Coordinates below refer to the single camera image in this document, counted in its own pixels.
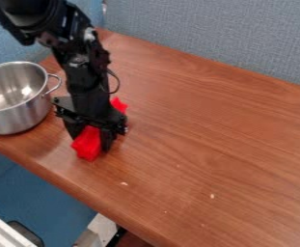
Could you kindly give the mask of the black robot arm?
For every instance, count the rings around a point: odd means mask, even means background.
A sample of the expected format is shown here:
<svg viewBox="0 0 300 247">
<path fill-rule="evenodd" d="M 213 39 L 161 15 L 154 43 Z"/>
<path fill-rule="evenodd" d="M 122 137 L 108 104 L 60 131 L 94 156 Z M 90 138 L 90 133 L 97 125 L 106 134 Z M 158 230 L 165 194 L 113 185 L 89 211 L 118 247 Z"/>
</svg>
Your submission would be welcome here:
<svg viewBox="0 0 300 247">
<path fill-rule="evenodd" d="M 108 151 L 126 133 L 128 117 L 110 103 L 109 52 L 88 16 L 66 0 L 0 0 L 0 25 L 22 45 L 50 48 L 64 74 L 66 96 L 52 99 L 69 136 L 86 126 L 98 129 L 100 149 Z"/>
</svg>

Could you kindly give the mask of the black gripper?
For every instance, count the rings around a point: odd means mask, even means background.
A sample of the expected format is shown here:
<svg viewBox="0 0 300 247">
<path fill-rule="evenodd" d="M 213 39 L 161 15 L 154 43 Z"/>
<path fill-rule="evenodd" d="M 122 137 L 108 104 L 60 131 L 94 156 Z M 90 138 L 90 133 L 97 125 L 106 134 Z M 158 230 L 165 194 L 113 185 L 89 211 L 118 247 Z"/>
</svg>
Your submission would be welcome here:
<svg viewBox="0 0 300 247">
<path fill-rule="evenodd" d="M 52 104 L 70 138 L 80 135 L 86 125 L 94 126 L 98 128 L 101 150 L 109 151 L 117 134 L 126 133 L 128 118 L 112 106 L 108 82 L 102 81 L 80 94 L 56 96 Z"/>
</svg>

